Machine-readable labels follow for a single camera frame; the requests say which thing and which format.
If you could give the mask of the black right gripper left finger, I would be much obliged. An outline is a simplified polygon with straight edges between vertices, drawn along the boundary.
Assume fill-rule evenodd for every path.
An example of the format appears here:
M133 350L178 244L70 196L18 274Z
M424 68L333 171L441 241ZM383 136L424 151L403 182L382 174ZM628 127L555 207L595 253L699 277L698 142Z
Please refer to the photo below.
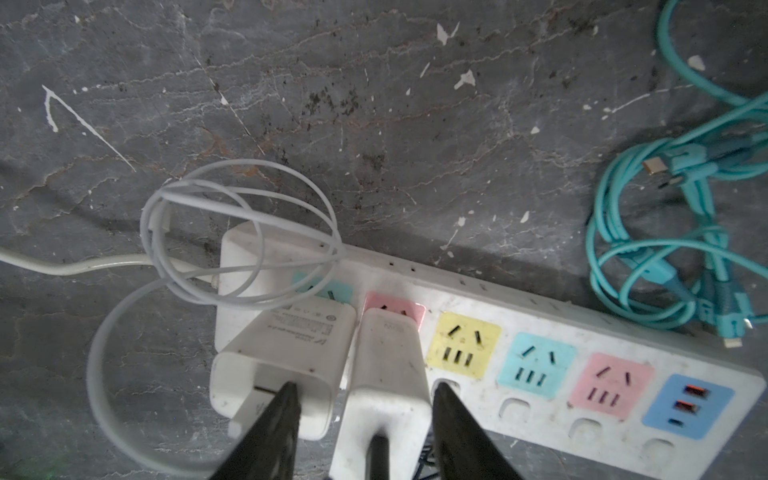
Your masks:
M209 479L292 479L300 416L298 387L288 382Z

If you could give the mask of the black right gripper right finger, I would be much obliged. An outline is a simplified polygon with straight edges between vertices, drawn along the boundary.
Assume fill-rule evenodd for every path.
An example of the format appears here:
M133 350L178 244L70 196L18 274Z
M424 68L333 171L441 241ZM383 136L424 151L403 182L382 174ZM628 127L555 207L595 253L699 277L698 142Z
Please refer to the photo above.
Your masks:
M442 479L522 479L447 382L434 392L432 429Z

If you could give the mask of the white USB charger adapter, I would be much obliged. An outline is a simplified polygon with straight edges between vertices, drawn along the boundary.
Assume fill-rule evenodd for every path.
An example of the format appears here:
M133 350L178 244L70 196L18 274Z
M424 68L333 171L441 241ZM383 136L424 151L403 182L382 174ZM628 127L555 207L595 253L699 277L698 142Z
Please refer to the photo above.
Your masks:
M214 358L210 399L242 437L286 383L298 389L298 436L322 439L331 422L357 319L356 310L322 297L260 313Z

